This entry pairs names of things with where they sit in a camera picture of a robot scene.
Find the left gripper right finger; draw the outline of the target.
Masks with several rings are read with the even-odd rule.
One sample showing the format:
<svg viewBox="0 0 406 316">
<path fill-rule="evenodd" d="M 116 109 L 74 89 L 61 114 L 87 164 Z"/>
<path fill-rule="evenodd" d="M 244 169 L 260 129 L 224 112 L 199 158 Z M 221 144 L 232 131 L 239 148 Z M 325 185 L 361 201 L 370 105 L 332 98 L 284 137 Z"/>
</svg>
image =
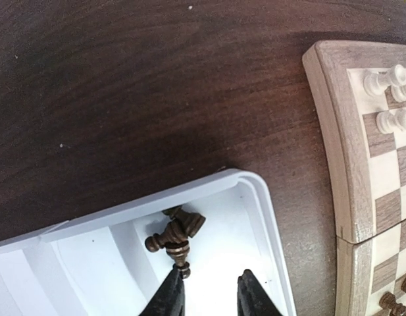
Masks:
<svg viewBox="0 0 406 316">
<path fill-rule="evenodd" d="M 238 316 L 281 316 L 253 272 L 246 269 L 238 277 Z"/>
</svg>

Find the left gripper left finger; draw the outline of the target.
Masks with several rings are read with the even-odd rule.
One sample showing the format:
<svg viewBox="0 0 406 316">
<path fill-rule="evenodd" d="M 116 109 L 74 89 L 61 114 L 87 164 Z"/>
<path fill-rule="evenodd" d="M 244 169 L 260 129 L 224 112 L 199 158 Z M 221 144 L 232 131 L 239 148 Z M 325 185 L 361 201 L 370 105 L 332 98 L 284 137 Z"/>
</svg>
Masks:
<svg viewBox="0 0 406 316">
<path fill-rule="evenodd" d="M 182 274 L 173 266 L 140 316 L 184 316 L 185 287 Z"/>
</svg>

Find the white plastic divided tray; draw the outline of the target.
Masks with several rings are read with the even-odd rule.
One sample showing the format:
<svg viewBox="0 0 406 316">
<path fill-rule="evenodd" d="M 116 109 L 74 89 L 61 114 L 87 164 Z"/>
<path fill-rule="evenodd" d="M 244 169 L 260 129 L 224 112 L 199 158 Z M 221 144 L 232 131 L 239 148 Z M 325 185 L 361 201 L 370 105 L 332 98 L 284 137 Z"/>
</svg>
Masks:
<svg viewBox="0 0 406 316">
<path fill-rule="evenodd" d="M 270 192 L 228 169 L 0 242 L 0 315 L 138 315 L 174 262 L 145 239 L 180 206 L 205 223 L 190 238 L 186 315 L 236 315 L 247 269 L 283 315 L 295 304 Z"/>
</svg>

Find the dark chess piece corner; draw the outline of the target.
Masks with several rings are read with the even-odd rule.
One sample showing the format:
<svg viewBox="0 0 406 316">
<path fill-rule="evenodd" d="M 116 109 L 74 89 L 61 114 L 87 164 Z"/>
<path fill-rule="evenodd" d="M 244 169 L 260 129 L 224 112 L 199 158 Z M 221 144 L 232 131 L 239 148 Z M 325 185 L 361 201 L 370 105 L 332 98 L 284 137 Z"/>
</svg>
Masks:
<svg viewBox="0 0 406 316">
<path fill-rule="evenodd" d="M 380 298 L 379 306 L 393 316 L 403 316 L 406 314 L 406 306 L 402 303 L 397 303 L 395 295 L 391 292 L 384 293 Z"/>
</svg>

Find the wooden chess board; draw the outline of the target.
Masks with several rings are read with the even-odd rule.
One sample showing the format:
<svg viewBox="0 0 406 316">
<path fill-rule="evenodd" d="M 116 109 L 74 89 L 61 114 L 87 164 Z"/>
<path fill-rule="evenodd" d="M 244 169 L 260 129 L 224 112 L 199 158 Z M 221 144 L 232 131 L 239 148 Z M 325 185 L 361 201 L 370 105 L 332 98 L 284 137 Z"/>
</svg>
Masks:
<svg viewBox="0 0 406 316">
<path fill-rule="evenodd" d="M 406 45 L 318 41 L 302 58 L 330 173 L 336 224 L 336 315 L 390 315 L 385 292 L 406 306 L 406 132 L 382 134 L 383 95 L 367 72 L 406 68 Z"/>
</svg>

